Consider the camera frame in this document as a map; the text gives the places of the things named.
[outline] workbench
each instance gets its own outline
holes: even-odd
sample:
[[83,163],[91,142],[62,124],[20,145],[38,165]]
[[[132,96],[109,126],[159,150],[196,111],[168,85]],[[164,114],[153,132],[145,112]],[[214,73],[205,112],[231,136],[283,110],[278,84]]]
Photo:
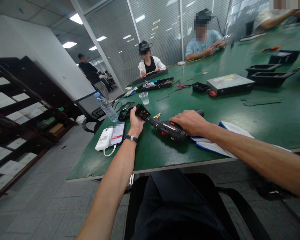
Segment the workbench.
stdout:
[[[233,48],[230,48],[231,43],[228,42],[225,49],[218,50],[210,57],[169,68],[169,73],[160,76],[160,79],[174,77],[174,81],[180,79],[181,83],[205,84],[209,79],[232,73],[246,77],[246,68],[255,64],[267,64],[270,56],[275,54],[275,52],[253,52],[277,45],[283,45],[281,50],[300,51],[300,40],[290,42],[299,38],[300,26],[297,26],[282,27],[250,41],[236,42]],[[291,72],[299,66],[300,55],[294,64],[282,65],[276,72]],[[178,83],[175,83],[171,88],[149,91],[150,103],[145,107],[152,117],[161,113],[160,119],[168,120],[183,110],[202,109],[205,112],[205,119],[209,122],[216,124],[220,121],[230,122],[247,130],[256,139],[293,152],[300,151],[300,70],[286,79],[279,88],[255,86],[251,92],[216,98],[207,93],[193,92],[192,87],[175,91],[177,85]],[[134,101],[137,105],[142,103],[138,95],[136,93],[128,98],[121,98],[120,101],[123,104]],[[241,100],[263,97],[280,98],[282,102],[249,107],[243,105]],[[104,120],[66,181],[92,180],[105,174],[120,145],[111,157],[105,157],[103,151],[96,151],[95,146],[103,129],[117,123],[111,122],[109,118]],[[127,120],[125,134],[129,128],[130,121]],[[106,154],[111,151],[112,148],[106,149]],[[176,143],[167,136],[162,136],[146,122],[139,136],[133,172],[143,173],[226,161],[234,159],[198,148],[190,138],[183,143]]]

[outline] cordless drill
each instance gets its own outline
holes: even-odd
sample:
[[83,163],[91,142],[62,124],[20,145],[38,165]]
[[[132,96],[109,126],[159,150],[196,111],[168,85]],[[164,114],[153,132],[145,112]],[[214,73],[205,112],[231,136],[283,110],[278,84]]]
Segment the cordless drill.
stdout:
[[[201,109],[198,109],[196,112],[199,113],[202,117],[204,117],[204,112]],[[176,142],[183,142],[184,140],[186,140],[187,134],[177,123],[170,121],[161,121],[155,118],[150,118],[149,122],[159,132],[161,132],[162,136],[167,135],[173,141]]]

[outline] wristwatch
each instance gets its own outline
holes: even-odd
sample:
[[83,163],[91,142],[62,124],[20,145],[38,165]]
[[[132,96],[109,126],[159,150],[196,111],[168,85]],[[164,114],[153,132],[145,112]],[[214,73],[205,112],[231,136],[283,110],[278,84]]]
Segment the wristwatch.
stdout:
[[136,143],[138,143],[138,139],[134,136],[127,135],[124,139],[130,139],[131,141],[135,141]]

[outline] plastic cup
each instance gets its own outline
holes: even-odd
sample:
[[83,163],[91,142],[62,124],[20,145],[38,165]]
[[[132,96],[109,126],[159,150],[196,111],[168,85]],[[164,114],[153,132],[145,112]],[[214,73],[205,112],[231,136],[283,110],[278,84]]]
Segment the plastic cup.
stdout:
[[139,94],[139,98],[141,98],[143,105],[149,104],[148,92],[143,92]]

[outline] plastic bottle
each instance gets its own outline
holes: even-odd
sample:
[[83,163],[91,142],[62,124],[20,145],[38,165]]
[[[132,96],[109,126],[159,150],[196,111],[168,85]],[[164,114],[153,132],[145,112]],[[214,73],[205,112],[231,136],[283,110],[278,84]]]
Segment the plastic bottle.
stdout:
[[100,95],[99,92],[95,93],[94,96],[97,98],[98,104],[101,109],[107,114],[112,122],[118,121],[118,113],[113,109],[112,105]]

